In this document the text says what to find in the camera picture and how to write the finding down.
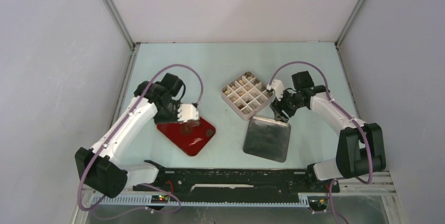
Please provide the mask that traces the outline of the silver metal tin lid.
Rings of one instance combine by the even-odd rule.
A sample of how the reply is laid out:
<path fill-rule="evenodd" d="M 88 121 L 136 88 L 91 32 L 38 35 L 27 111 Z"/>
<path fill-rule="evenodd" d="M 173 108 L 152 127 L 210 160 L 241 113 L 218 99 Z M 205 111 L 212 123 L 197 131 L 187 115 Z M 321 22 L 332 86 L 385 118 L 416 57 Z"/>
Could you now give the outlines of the silver metal tin lid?
<path fill-rule="evenodd" d="M 288 123 L 253 116 L 248 124 L 243 152 L 283 163 L 287 159 L 291 134 Z"/>

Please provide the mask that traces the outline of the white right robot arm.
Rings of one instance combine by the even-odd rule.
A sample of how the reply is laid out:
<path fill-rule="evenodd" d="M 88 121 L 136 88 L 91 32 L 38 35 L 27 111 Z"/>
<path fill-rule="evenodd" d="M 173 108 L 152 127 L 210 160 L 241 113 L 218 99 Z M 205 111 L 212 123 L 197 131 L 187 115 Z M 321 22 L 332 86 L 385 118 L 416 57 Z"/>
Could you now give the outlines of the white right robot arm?
<path fill-rule="evenodd" d="M 326 180 L 354 178 L 386 168 L 383 130 L 377 123 L 366 123 L 347 113 L 324 85 L 316 86 L 309 72 L 292 75 L 293 88 L 285 88 L 282 81 L 274 79 L 267 85 L 275 95 L 270 108 L 277 121 L 287 122 L 297 109 L 307 108 L 318 114 L 338 136 L 336 156 L 333 159 L 308 166 L 306 187 L 319 191 Z"/>

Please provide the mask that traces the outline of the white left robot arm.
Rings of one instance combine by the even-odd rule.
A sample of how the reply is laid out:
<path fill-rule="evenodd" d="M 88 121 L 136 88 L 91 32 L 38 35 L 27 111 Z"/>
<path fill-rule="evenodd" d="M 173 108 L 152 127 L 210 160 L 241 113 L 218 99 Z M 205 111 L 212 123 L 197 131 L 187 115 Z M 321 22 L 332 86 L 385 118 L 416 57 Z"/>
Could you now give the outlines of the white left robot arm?
<path fill-rule="evenodd" d="M 130 104 L 101 140 L 89 149 L 81 147 L 75 161 L 82 185 L 87 185 L 109 198 L 124 189 L 128 171 L 119 168 L 122 156 L 142 127 L 149 121 L 178 123 L 181 102 L 175 100 L 183 81 L 167 73 L 161 81 L 144 81 L 134 91 Z"/>

